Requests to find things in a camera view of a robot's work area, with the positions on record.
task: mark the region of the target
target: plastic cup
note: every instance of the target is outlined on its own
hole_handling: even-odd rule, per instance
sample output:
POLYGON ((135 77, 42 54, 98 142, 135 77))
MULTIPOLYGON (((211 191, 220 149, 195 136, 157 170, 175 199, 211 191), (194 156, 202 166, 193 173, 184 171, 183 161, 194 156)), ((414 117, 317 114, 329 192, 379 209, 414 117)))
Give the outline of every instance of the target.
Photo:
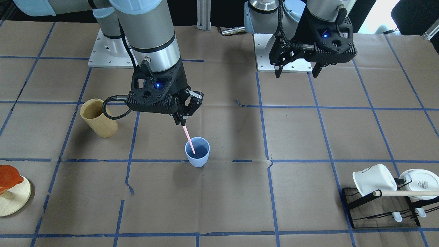
POLYGON ((0 165, 0 195, 23 182, 18 170, 10 165, 0 165))
POLYGON ((194 137, 191 138, 191 141, 195 149, 195 154, 192 152, 189 141, 186 142, 184 151, 186 153, 187 159, 194 167, 202 167, 206 164, 207 159, 209 158, 210 144, 203 137, 194 137))
POLYGON ((362 171, 352 173, 355 186, 362 196, 380 189, 382 191, 396 191, 395 179, 383 164, 374 165, 362 171))

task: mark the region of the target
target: black chair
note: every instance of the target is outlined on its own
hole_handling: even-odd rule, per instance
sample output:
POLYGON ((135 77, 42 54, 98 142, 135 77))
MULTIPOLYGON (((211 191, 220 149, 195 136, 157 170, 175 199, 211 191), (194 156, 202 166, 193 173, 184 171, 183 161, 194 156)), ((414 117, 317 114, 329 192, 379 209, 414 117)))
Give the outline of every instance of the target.
POLYGON ((422 35, 439 18, 439 1, 400 0, 391 16, 402 35, 422 35))

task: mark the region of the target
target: wooden dowel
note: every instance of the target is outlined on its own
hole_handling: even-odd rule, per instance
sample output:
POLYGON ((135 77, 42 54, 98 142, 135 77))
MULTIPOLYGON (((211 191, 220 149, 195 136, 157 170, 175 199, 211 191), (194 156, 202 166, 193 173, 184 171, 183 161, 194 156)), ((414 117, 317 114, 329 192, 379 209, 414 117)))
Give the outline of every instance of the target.
POLYGON ((379 191, 373 192, 374 196, 439 196, 439 191, 410 191, 410 190, 397 190, 397 191, 379 191))

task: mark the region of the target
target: wooden stick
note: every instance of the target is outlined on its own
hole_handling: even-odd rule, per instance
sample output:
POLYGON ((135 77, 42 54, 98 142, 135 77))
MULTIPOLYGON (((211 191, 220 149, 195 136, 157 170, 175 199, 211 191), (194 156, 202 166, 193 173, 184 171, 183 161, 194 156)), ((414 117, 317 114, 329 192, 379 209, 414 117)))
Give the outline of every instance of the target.
POLYGON ((397 191, 379 191, 373 192, 374 196, 439 196, 439 191, 410 191, 410 190, 397 190, 397 191))
POLYGON ((111 120, 102 113, 102 103, 104 102, 101 99, 91 99, 81 106, 80 114, 97 135, 107 138, 116 133, 118 125, 116 120, 111 120))

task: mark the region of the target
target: orange lid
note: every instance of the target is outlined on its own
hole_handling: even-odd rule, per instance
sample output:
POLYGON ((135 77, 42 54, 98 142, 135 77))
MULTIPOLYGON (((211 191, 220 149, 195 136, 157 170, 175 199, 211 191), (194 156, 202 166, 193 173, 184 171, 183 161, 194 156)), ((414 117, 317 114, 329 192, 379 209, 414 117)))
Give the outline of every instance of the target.
POLYGON ((23 182, 18 170, 10 165, 0 165, 0 187, 12 188, 16 184, 23 182))

